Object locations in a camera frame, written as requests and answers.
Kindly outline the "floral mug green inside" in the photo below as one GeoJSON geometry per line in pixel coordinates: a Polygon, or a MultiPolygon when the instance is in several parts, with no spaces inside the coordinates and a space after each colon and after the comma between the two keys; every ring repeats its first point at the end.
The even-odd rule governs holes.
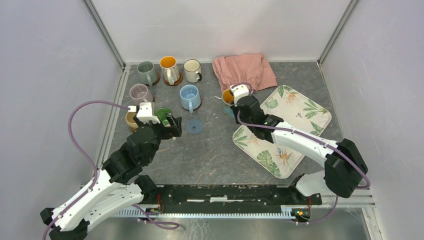
{"type": "Polygon", "coordinates": [[[167,117],[170,117],[172,115],[172,111],[169,108],[166,108],[166,107],[157,108],[154,111],[154,114],[165,127],[170,126],[170,123],[167,117]]]}

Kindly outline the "blue butterfly mug orange inside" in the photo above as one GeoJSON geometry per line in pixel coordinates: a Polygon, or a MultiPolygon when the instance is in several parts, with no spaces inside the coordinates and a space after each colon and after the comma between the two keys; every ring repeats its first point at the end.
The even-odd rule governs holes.
{"type": "Polygon", "coordinates": [[[232,95],[230,89],[226,89],[222,95],[222,106],[223,112],[227,114],[230,118],[234,118],[233,110],[231,109],[231,105],[234,102],[234,96],[232,95]]]}

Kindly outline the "light blue ceramic mug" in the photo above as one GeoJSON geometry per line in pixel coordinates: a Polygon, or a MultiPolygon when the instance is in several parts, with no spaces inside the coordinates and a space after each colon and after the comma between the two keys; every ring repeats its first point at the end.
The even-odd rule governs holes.
{"type": "Polygon", "coordinates": [[[182,102],[202,102],[199,89],[192,84],[183,86],[179,91],[180,104],[182,102]]]}

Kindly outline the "beige ceramic mug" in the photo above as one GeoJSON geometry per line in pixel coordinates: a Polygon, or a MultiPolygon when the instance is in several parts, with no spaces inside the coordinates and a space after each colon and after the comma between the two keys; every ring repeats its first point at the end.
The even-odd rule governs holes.
{"type": "Polygon", "coordinates": [[[135,116],[136,116],[135,112],[127,112],[125,115],[126,124],[128,125],[128,128],[132,133],[134,133],[139,127],[134,119],[135,116]]]}

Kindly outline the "floral leaf print tray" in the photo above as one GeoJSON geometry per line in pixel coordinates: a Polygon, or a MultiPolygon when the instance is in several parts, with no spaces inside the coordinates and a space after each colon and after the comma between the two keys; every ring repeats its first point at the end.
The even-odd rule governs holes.
{"type": "MultiPolygon", "coordinates": [[[[300,131],[319,137],[332,120],[331,113],[288,85],[281,85],[261,103],[265,114],[284,120],[282,136],[304,139],[300,131]]],[[[256,137],[247,126],[241,125],[232,135],[233,143],[274,177],[288,178],[304,155],[277,142],[256,137]]]]}

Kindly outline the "lilac ceramic mug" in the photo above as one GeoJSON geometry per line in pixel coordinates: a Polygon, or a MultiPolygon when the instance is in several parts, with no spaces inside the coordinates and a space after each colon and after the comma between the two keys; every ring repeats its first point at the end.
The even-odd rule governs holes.
{"type": "Polygon", "coordinates": [[[138,83],[133,85],[129,90],[129,96],[133,103],[139,105],[140,103],[154,102],[155,98],[151,91],[145,84],[138,83]]]}

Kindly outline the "grey green ceramic mug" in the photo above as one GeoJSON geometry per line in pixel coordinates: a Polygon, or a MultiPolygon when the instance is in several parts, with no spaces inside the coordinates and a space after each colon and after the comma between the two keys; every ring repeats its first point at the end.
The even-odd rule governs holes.
{"type": "Polygon", "coordinates": [[[160,74],[150,61],[143,61],[137,65],[140,82],[147,86],[154,86],[160,80],[160,74]]]}

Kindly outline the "white mug black rim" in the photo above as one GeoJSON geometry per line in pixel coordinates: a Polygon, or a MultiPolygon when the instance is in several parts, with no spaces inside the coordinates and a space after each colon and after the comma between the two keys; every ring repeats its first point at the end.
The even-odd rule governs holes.
{"type": "Polygon", "coordinates": [[[203,77],[201,73],[201,63],[196,59],[186,60],[183,64],[186,80],[190,83],[200,82],[203,77]]]}

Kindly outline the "white mug orange inside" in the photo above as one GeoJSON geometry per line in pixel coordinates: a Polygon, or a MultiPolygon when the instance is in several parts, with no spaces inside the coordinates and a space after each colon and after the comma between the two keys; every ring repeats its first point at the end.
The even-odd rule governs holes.
{"type": "Polygon", "coordinates": [[[166,80],[173,85],[181,75],[176,58],[173,56],[164,56],[159,61],[159,65],[162,70],[163,77],[165,77],[166,80]]]}

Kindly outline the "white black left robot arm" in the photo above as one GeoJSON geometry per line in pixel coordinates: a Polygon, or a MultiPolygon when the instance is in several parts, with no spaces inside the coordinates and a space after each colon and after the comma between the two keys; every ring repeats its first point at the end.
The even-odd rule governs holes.
{"type": "Polygon", "coordinates": [[[182,118],[165,115],[162,122],[142,123],[126,142],[97,170],[92,181],[71,199],[56,208],[45,208],[40,216],[47,228],[44,237],[52,240],[83,240],[96,224],[134,204],[153,203],[159,193],[148,175],[142,175],[162,140],[182,135],[182,118]]]}

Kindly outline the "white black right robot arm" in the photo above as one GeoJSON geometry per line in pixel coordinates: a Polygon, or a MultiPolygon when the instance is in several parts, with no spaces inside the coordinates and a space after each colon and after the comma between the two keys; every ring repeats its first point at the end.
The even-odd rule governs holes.
{"type": "Polygon", "coordinates": [[[293,203],[302,204],[310,196],[328,191],[347,199],[356,189],[371,186],[368,167],[353,141],[344,138],[337,142],[299,130],[278,116],[265,114],[252,95],[236,97],[231,109],[236,123],[246,126],[260,140],[288,147],[323,168],[294,181],[288,191],[293,203]]]}

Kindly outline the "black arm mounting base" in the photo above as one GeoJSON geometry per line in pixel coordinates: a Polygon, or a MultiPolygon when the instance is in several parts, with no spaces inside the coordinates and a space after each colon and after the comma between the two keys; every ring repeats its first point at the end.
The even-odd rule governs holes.
{"type": "Polygon", "coordinates": [[[274,214],[282,206],[321,205],[319,193],[303,196],[293,184],[276,185],[156,185],[148,175],[135,180],[144,194],[141,205],[166,214],[274,214]]]}

